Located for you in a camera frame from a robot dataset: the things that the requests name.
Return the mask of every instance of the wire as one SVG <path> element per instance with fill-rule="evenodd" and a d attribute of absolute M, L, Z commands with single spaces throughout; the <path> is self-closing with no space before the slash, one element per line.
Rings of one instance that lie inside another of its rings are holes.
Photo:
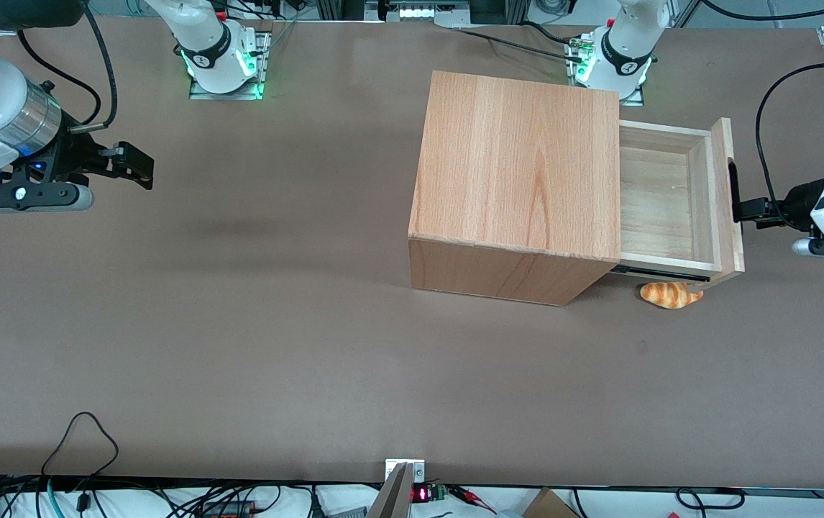
<path fill-rule="evenodd" d="M 96 490 L 93 489 L 91 492 L 93 493 L 93 500 L 96 501 L 96 507 L 99 508 L 99 514 L 102 514 L 102 518 L 109 518 L 109 515 L 106 514 L 106 510 L 102 507 L 102 502 L 99 501 L 99 495 L 96 493 Z"/>
<path fill-rule="evenodd" d="M 54 448 L 53 452 L 51 452 L 51 455 L 48 455 L 47 459 L 45 459 L 45 462 L 42 463 L 42 465 L 41 465 L 41 475 L 42 476 L 50 476 L 45 471 L 47 469 L 48 463 L 50 463 L 51 459 L 53 459 L 54 456 L 57 455 L 58 452 L 60 452 L 60 449 L 63 448 L 64 442 L 66 442 L 66 440 L 67 440 L 67 436 L 70 435 L 70 430 L 73 429 L 73 425 L 76 423 L 76 420 L 80 419 L 80 417 L 82 417 L 82 416 L 88 416 L 88 417 L 90 417 L 90 419 L 92 419 L 96 423 L 96 426 L 99 427 L 99 432 L 102 432 L 102 435 L 104 436 L 104 438 L 106 438 L 107 440 L 109 440 L 110 443 L 112 443 L 112 449 L 114 450 L 112 458 L 109 459 L 109 462 L 104 463 L 102 466 L 100 466 L 99 469 L 96 469 L 96 471 L 94 471 L 89 476 L 89 478 L 93 478 L 93 476 L 96 476 L 96 475 L 102 473 L 103 469 L 108 468 L 110 465 L 112 465 L 113 462 L 115 462 L 115 460 L 117 458 L 119 458 L 119 453 L 120 453 L 119 443 L 115 442 L 115 439 L 113 439 L 112 436 L 109 435 L 108 432 L 106 432 L 106 429 L 104 429 L 104 427 L 102 427 L 102 423 L 99 422 L 99 418 L 96 417 L 96 414 L 93 414 L 92 412 L 86 412 L 86 411 L 77 412 L 76 415 L 73 416 L 72 419 L 70 419 L 70 424 L 67 425 L 67 430 L 64 430 L 64 435 L 63 435 L 63 437 L 60 438 L 60 442 L 58 442 L 57 447 Z"/>
<path fill-rule="evenodd" d="M 787 19 L 807 19 L 807 17 L 816 17 L 820 16 L 820 14 L 824 14 L 824 9 L 818 9 L 817 11 L 807 11 L 804 13 L 775 14 L 774 16 L 769 17 L 753 17 L 750 16 L 750 14 L 732 13 L 731 11 L 722 9 L 722 7 L 717 6 L 717 4 L 714 4 L 709 0 L 700 0 L 700 3 L 704 4 L 704 6 L 709 7 L 709 9 L 712 9 L 719 14 L 724 14 L 724 16 L 731 17 L 731 19 L 743 19 L 746 21 L 780 21 Z"/>
<path fill-rule="evenodd" d="M 456 484 L 444 484 L 444 488 L 447 489 L 449 495 L 456 499 L 460 499 L 460 501 L 464 502 L 464 504 L 469 504 L 481 509 L 485 509 L 485 511 L 492 512 L 492 514 L 498 514 L 492 506 L 485 503 L 484 499 L 479 498 L 477 494 L 469 489 L 464 489 L 462 486 L 458 486 Z"/>
<path fill-rule="evenodd" d="M 51 502 L 51 507 L 54 508 L 54 514 L 56 514 L 58 518 L 65 518 L 63 511 L 60 510 L 57 499 L 54 498 L 54 488 L 51 486 L 50 478 L 47 480 L 47 499 Z"/>
<path fill-rule="evenodd" d="M 294 24 L 297 23 L 297 19 L 299 19 L 299 17 L 301 16 L 303 16 L 303 12 L 301 11 L 297 11 L 297 14 L 294 14 L 294 17 L 290 19 L 290 24 L 288 24 L 287 27 L 284 27 L 284 30 L 280 34 L 278 34 L 278 38 L 275 38 L 273 42 L 271 42 L 271 44 L 268 45 L 268 52 L 271 52 L 271 49 L 275 48 L 275 45 L 277 45 L 277 43 L 280 42 L 281 39 L 283 39 L 284 36 L 293 29 Z"/>
<path fill-rule="evenodd" d="M 697 502 L 696 504 L 688 504 L 683 498 L 681 498 L 682 494 L 688 494 L 694 497 L 694 500 Z M 693 511 L 699 511 L 700 516 L 702 518 L 707 518 L 705 512 L 707 509 L 712 509 L 712 511 L 732 511 L 732 509 L 740 508 L 744 505 L 744 492 L 736 492 L 735 493 L 739 500 L 734 502 L 734 504 L 729 505 L 707 505 L 702 503 L 702 499 L 699 498 L 697 492 L 693 491 L 691 488 L 678 488 L 677 491 L 674 492 L 674 497 L 677 499 L 678 504 L 681 504 L 685 508 L 692 509 Z"/>
<path fill-rule="evenodd" d="M 96 105 L 93 106 L 93 114 L 90 114 L 89 117 L 86 117 L 86 120 L 80 122 L 80 124 L 89 124 L 89 122 L 92 122 L 93 119 L 96 118 L 96 115 L 99 115 L 99 110 L 102 109 L 102 98 L 99 97 L 99 92 L 97 92 L 96 89 L 93 88 L 93 86 L 87 85 L 80 79 L 74 78 L 74 76 L 71 76 L 69 73 L 66 73 L 63 70 L 57 68 L 57 66 L 51 65 L 51 63 L 45 61 L 44 58 L 42 58 L 40 55 L 38 55 L 38 53 L 35 52 L 35 49 L 33 49 L 32 46 L 28 43 L 28 40 L 25 39 L 24 32 L 19 30 L 17 32 L 17 36 L 19 38 L 19 42 L 22 44 L 22 48 L 25 49 L 25 52 L 28 53 L 31 59 L 34 59 L 35 62 L 38 63 L 38 65 L 44 66 L 44 68 L 50 70 L 53 73 L 56 73 L 58 76 L 61 76 L 61 78 L 67 79 L 74 85 L 80 86 L 80 88 L 84 89 L 84 91 L 89 92 L 89 95 L 93 96 L 93 101 L 96 102 Z"/>
<path fill-rule="evenodd" d="M 574 61 L 574 62 L 582 61 L 582 59 L 580 59 L 577 56 L 567 56 L 567 55 L 560 55 L 560 53 L 551 53 L 551 52 L 549 52 L 549 50 L 541 50 L 541 49 L 536 49 L 534 47 L 528 47 L 527 45 L 521 45 L 521 43 L 508 42 L 507 40 L 502 40 L 500 38 L 495 38 L 495 36 L 489 36 L 487 34 L 479 34 L 478 32 L 469 32 L 469 30 L 463 30 L 463 29 L 451 29 L 451 30 L 454 30 L 455 32 L 461 32 L 461 33 L 464 33 L 464 34 L 469 34 L 470 36 L 475 36 L 477 38 L 482 38 L 484 40 L 489 40 L 490 42 L 496 42 L 496 43 L 501 43 L 502 45 L 508 45 L 508 46 L 514 47 L 516 49 L 526 50 L 526 52 L 538 53 L 538 55 L 548 55 L 550 57 L 554 57 L 556 59 L 561 59 L 561 60 L 564 60 L 564 61 Z"/>
<path fill-rule="evenodd" d="M 112 94 L 112 104 L 109 108 L 109 117 L 102 122 L 103 127 L 109 127 L 112 122 L 115 122 L 117 112 L 119 112 L 119 88 L 115 84 L 115 70 L 112 68 L 112 60 L 109 57 L 109 49 L 106 48 L 106 41 L 102 38 L 102 32 L 99 30 L 99 24 L 96 23 L 96 17 L 89 7 L 83 8 L 83 13 L 86 14 L 86 19 L 89 20 L 89 27 L 92 27 L 93 34 L 96 36 L 96 43 L 99 44 L 99 52 L 102 53 L 102 61 L 106 65 L 106 74 L 109 76 L 109 90 Z"/>
<path fill-rule="evenodd" d="M 275 16 L 273 13 L 262 13 L 260 11 L 254 10 L 254 9 L 252 9 L 252 7 L 247 6 L 245 4 L 245 2 L 240 2 L 242 7 L 231 6 L 231 4 L 228 4 L 226 2 L 222 2 L 222 0 L 208 0 L 208 2 L 211 2 L 212 4 L 214 4 L 214 6 L 223 7 L 224 9 L 232 9 L 234 11 L 239 11 L 241 13 L 255 14 L 255 16 L 260 17 L 260 19 L 263 19 L 263 17 L 274 17 Z"/>
<path fill-rule="evenodd" d="M 764 120 L 764 107 L 766 107 L 767 99 L 770 99 L 770 94 L 776 91 L 777 87 L 783 84 L 789 78 L 793 76 L 799 75 L 802 72 L 808 72 L 809 70 L 817 70 L 819 68 L 824 68 L 824 63 L 814 63 L 814 65 L 806 65 L 802 68 L 797 68 L 792 72 L 787 73 L 787 75 L 782 76 L 782 78 L 777 79 L 777 82 L 770 86 L 770 89 L 766 91 L 764 94 L 764 98 L 760 101 L 760 106 L 757 108 L 757 118 L 754 120 L 754 139 L 757 143 L 757 157 L 760 158 L 760 165 L 764 169 L 764 181 L 766 181 L 766 190 L 767 193 L 770 195 L 770 203 L 773 204 L 773 209 L 776 211 L 777 216 L 779 219 L 786 224 L 788 227 L 792 227 L 793 229 L 800 230 L 792 221 L 789 220 L 789 217 L 784 216 L 783 211 L 779 208 L 779 201 L 777 200 L 777 194 L 773 190 L 773 181 L 770 180 L 770 170 L 767 168 L 766 158 L 764 157 L 764 144 L 761 141 L 760 137 L 760 128 L 761 128 L 761 121 Z"/>
<path fill-rule="evenodd" d="M 569 44 L 570 40 L 577 38 L 577 36 L 572 36 L 569 38 L 559 38 L 559 36 L 554 36 L 553 33 L 548 32 L 548 30 L 546 30 L 546 27 L 541 26 L 539 23 L 534 23 L 529 19 L 523 20 L 523 22 L 521 22 L 521 25 L 533 27 L 534 29 L 539 30 L 540 33 L 543 34 L 543 36 L 546 36 L 547 39 L 553 40 L 556 43 L 562 43 L 563 45 L 567 45 Z"/>
<path fill-rule="evenodd" d="M 575 507 L 579 508 L 579 515 L 582 516 L 582 518 L 587 518 L 582 507 L 582 499 L 579 498 L 579 491 L 576 488 L 572 488 L 572 495 L 575 496 Z"/>

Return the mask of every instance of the table surface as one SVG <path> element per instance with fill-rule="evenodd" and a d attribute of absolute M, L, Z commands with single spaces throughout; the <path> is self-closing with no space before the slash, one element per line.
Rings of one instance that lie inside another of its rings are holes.
<path fill-rule="evenodd" d="M 155 190 L 93 178 L 92 210 L 0 215 L 0 473 L 37 472 L 91 410 L 115 475 L 375 480 L 416 456 L 468 483 L 824 488 L 824 261 L 789 251 L 796 232 L 747 227 L 747 272 L 679 312 L 625 276 L 564 308 L 409 288 L 432 70 L 561 82 L 560 63 L 425 24 L 301 23 L 264 101 L 189 101 L 160 20 L 101 25 L 120 108 L 96 138 L 149 152 Z M 89 27 L 29 38 L 107 92 Z M 90 109 L 14 38 L 0 53 Z M 669 30 L 658 56 L 623 118 L 730 117 L 743 196 L 763 196 L 754 112 L 824 61 L 814 32 Z M 764 124 L 778 191 L 823 177 L 824 71 Z M 84 422 L 52 471 L 107 456 Z"/>

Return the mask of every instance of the silver cylinder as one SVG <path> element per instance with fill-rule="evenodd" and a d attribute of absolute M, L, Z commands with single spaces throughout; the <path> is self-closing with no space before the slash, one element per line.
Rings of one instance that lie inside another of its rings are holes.
<path fill-rule="evenodd" d="M 38 85 L 28 83 L 22 110 L 0 129 L 0 142 L 27 157 L 50 143 L 60 128 L 60 105 Z"/>
<path fill-rule="evenodd" d="M 795 240 L 792 243 L 792 252 L 795 255 L 804 255 L 805 257 L 814 257 L 812 253 L 812 240 L 809 238 L 802 238 Z"/>

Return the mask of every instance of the toy croissant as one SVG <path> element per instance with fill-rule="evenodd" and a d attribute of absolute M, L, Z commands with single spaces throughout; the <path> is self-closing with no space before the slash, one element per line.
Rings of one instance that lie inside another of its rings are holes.
<path fill-rule="evenodd" d="M 681 309 L 702 298 L 702 292 L 690 293 L 685 282 L 649 282 L 639 289 L 639 295 L 665 309 Z"/>

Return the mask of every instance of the wooden cabinet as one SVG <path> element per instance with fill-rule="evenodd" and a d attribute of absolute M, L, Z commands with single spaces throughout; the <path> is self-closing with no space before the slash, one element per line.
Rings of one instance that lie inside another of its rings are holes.
<path fill-rule="evenodd" d="M 610 270 L 715 283 L 743 271 L 728 120 L 620 122 L 615 92 L 435 72 L 412 286 L 566 304 Z"/>

